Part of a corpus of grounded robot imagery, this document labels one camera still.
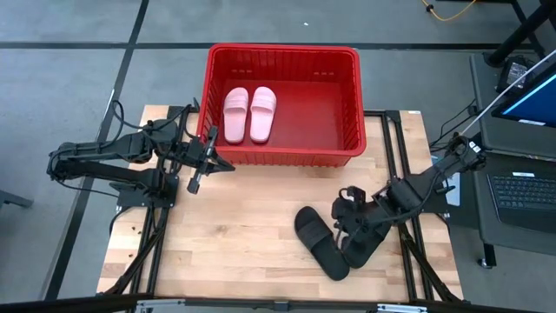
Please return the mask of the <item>pink slide sandal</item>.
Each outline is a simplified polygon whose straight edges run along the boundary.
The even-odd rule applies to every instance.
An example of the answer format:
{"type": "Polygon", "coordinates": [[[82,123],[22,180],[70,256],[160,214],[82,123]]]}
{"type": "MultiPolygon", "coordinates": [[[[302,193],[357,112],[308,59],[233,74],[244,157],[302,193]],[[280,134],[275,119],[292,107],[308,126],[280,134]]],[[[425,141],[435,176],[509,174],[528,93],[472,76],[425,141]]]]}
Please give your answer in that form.
{"type": "Polygon", "coordinates": [[[261,86],[255,90],[250,106],[250,137],[252,141],[267,142],[274,121],[276,105],[276,95],[270,88],[261,86]]]}
{"type": "Polygon", "coordinates": [[[240,143],[244,138],[248,113],[248,91],[238,87],[232,89],[223,104],[224,136],[228,143],[240,143]]]}

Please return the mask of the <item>dark grey stand foot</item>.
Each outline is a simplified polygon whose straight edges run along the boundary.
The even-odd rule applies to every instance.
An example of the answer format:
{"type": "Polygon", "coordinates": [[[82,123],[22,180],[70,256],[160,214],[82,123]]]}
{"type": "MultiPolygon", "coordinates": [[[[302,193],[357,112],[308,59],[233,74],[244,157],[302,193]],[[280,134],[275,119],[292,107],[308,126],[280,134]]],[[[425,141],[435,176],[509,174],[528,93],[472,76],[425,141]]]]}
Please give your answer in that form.
{"type": "Polygon", "coordinates": [[[33,204],[33,201],[30,200],[30,199],[27,199],[27,198],[9,193],[7,191],[0,190],[0,209],[5,204],[13,204],[13,205],[19,206],[21,208],[28,209],[33,204]]]}

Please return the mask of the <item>grey laptop desk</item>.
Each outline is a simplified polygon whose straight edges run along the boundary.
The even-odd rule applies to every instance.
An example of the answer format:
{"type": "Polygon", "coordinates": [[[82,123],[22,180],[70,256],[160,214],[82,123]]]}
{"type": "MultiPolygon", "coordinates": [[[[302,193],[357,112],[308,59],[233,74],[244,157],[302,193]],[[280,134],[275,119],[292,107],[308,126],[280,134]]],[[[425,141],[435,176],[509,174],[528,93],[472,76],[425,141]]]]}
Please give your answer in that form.
{"type": "Polygon", "coordinates": [[[556,256],[556,234],[522,229],[498,220],[487,174],[513,171],[556,173],[556,162],[494,153],[486,155],[486,165],[472,174],[481,240],[486,245],[556,256]]]}

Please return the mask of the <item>black stand pole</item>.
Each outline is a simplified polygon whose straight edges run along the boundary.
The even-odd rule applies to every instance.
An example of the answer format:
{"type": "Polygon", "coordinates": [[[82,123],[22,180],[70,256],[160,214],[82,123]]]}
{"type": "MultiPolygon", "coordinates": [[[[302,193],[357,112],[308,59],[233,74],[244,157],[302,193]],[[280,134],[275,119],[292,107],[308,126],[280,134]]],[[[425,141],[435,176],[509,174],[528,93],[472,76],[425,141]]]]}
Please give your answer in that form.
{"type": "Polygon", "coordinates": [[[556,17],[556,0],[541,0],[539,7],[529,16],[520,8],[518,0],[507,0],[520,20],[520,26],[492,54],[486,54],[484,60],[491,67],[501,67],[506,59],[528,39],[533,51],[539,58],[546,56],[534,32],[552,16],[556,17]]]}

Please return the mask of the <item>laptop computer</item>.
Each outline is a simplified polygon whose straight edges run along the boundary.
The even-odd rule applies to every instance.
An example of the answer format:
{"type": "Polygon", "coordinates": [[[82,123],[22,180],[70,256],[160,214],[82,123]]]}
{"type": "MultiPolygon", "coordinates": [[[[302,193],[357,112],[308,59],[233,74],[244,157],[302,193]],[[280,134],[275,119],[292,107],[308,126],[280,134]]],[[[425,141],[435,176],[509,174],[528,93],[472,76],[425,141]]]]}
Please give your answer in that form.
{"type": "MultiPolygon", "coordinates": [[[[501,68],[486,64],[482,54],[470,56],[474,95],[480,110],[499,93],[495,90],[501,68]]],[[[516,156],[556,160],[556,129],[493,117],[492,107],[478,122],[486,150],[516,156]]]]}

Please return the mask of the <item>black crossbar with silver brackets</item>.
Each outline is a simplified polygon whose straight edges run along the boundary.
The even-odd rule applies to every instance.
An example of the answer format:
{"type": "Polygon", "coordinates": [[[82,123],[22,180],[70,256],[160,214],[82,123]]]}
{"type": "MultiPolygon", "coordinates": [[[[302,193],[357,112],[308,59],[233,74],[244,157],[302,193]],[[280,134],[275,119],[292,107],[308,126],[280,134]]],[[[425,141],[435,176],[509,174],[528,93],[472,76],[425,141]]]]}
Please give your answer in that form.
{"type": "Polygon", "coordinates": [[[278,313],[291,310],[364,310],[368,313],[540,313],[466,302],[414,300],[408,303],[320,302],[293,300],[237,300],[209,298],[156,298],[151,294],[100,295],[56,300],[0,304],[0,313],[115,313],[166,307],[229,307],[266,309],[278,313]]]}

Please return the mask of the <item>computer monitor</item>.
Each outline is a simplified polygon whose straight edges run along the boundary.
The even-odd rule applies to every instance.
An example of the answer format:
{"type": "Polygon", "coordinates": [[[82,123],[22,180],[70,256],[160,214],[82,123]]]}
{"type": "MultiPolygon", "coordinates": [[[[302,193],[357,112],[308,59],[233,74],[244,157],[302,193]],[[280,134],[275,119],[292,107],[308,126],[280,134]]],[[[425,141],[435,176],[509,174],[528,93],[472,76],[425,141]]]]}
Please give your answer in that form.
{"type": "Polygon", "coordinates": [[[499,105],[492,116],[556,128],[556,62],[536,75],[524,90],[499,105]]]}

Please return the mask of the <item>black aluminium rail frame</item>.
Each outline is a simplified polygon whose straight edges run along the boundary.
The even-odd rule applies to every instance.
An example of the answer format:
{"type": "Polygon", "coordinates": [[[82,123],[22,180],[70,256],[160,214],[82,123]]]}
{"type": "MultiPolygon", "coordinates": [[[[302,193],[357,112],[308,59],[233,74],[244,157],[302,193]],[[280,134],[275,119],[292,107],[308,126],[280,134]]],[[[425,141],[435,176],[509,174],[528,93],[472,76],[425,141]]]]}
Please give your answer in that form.
{"type": "MultiPolygon", "coordinates": [[[[400,166],[402,169],[401,173],[404,178],[408,178],[410,168],[403,128],[401,125],[400,112],[396,110],[365,110],[364,115],[365,117],[379,117],[381,119],[381,128],[389,173],[388,183],[392,183],[398,178],[398,171],[394,157],[394,146],[390,133],[390,123],[394,125],[396,144],[399,151],[400,166]]],[[[399,223],[395,224],[400,241],[403,273],[406,280],[409,301],[415,302],[419,300],[412,265],[412,260],[414,259],[419,266],[424,297],[427,301],[434,301],[435,290],[442,302],[463,303],[463,301],[453,294],[440,280],[440,277],[436,274],[432,265],[428,262],[418,215],[419,213],[415,211],[409,217],[403,217],[399,223]]]]}
{"type": "MultiPolygon", "coordinates": [[[[194,104],[190,103],[185,107],[169,107],[167,118],[171,118],[170,114],[172,112],[179,117],[175,137],[180,141],[183,138],[183,134],[188,136],[191,135],[188,133],[186,126],[189,113],[199,113],[200,111],[200,106],[196,102],[196,99],[194,98],[193,100],[194,104]]],[[[178,165],[177,162],[172,161],[169,168],[169,174],[171,174],[172,183],[174,184],[171,190],[173,193],[171,193],[170,197],[170,200],[173,202],[175,201],[177,184],[179,183],[177,173],[181,170],[181,167],[182,166],[178,165]]],[[[167,205],[162,206],[161,204],[158,205],[154,202],[149,202],[149,205],[146,207],[147,209],[142,225],[143,228],[139,234],[141,237],[138,250],[136,254],[131,255],[134,257],[132,262],[119,276],[115,284],[106,291],[99,293],[99,295],[133,295],[139,294],[140,291],[145,291],[151,296],[154,294],[169,212],[174,205],[174,203],[170,203],[169,200],[164,200],[162,203],[167,205]],[[144,290],[142,290],[143,278],[147,279],[144,290]]]]}

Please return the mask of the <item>dark laptop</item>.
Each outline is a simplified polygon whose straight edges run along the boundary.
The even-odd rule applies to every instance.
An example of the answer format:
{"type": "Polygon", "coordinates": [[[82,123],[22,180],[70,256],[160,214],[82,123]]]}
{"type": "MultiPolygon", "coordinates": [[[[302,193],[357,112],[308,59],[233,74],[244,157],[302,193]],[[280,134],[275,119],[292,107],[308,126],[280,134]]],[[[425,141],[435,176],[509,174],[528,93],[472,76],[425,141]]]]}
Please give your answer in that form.
{"type": "Polygon", "coordinates": [[[501,223],[556,234],[556,173],[495,172],[486,177],[501,223]]]}

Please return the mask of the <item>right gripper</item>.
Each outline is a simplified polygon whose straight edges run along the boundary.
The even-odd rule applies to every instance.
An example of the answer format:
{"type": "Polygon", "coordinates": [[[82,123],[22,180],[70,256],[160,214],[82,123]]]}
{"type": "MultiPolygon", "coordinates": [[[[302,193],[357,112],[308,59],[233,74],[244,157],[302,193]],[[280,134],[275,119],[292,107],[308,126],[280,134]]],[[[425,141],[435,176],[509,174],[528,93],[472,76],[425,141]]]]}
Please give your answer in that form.
{"type": "Polygon", "coordinates": [[[375,202],[355,202],[338,197],[332,204],[332,218],[335,220],[334,242],[339,243],[342,233],[347,234],[342,239],[342,249],[348,250],[354,239],[354,233],[368,233],[371,229],[370,215],[376,210],[375,202]]]}

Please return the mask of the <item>black power adapter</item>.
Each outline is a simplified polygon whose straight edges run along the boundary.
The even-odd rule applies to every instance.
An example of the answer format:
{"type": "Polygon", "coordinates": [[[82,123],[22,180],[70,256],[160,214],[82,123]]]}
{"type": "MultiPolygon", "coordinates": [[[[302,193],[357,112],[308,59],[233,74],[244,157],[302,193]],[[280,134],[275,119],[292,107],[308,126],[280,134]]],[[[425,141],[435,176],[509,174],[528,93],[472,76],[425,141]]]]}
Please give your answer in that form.
{"type": "MultiPolygon", "coordinates": [[[[509,57],[500,73],[500,79],[496,86],[496,91],[501,93],[509,87],[514,81],[525,74],[529,69],[534,66],[534,61],[524,56],[509,57]]],[[[525,89],[525,87],[532,80],[533,73],[527,74],[520,79],[507,94],[518,94],[525,89]]]]}

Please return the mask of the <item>black slide sandal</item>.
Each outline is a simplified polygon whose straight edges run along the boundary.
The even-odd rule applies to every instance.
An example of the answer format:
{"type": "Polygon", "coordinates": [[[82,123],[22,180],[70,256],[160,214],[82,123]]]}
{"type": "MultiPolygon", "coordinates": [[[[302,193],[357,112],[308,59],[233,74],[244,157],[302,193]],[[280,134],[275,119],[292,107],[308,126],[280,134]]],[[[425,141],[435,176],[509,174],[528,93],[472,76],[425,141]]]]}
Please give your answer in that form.
{"type": "Polygon", "coordinates": [[[368,233],[354,233],[354,239],[348,250],[342,249],[341,240],[341,252],[347,264],[354,269],[359,269],[365,265],[384,241],[390,229],[390,223],[371,224],[371,229],[368,233]]]}
{"type": "Polygon", "coordinates": [[[340,281],[348,275],[350,268],[337,248],[333,232],[314,208],[301,208],[295,216],[294,228],[301,243],[330,279],[340,281]]]}

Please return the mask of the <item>red plastic bin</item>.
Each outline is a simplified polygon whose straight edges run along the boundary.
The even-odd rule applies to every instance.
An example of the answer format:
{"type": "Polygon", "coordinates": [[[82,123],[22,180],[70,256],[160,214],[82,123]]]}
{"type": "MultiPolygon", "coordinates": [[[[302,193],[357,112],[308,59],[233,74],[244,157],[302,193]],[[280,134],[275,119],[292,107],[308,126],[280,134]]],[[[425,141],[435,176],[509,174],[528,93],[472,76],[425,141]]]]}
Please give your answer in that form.
{"type": "Polygon", "coordinates": [[[345,46],[219,43],[208,51],[196,129],[218,129],[215,148],[233,164],[341,167],[366,149],[360,58],[345,46]],[[224,138],[224,99],[234,88],[277,97],[265,143],[224,138]]]}

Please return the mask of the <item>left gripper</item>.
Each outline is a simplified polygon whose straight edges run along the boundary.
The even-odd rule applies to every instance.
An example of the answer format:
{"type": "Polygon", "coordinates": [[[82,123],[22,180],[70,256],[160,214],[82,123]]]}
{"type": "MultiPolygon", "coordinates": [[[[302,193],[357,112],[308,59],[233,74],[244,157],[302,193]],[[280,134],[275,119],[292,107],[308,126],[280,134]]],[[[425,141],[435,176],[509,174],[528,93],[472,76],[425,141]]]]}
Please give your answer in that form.
{"type": "Polygon", "coordinates": [[[235,166],[232,163],[223,159],[216,150],[213,150],[216,137],[217,128],[211,126],[207,142],[204,143],[203,153],[199,155],[188,153],[188,143],[179,143],[177,145],[177,152],[175,153],[177,162],[195,169],[195,173],[190,178],[187,186],[187,191],[191,194],[198,192],[202,175],[209,176],[219,172],[235,171],[235,166]]]}

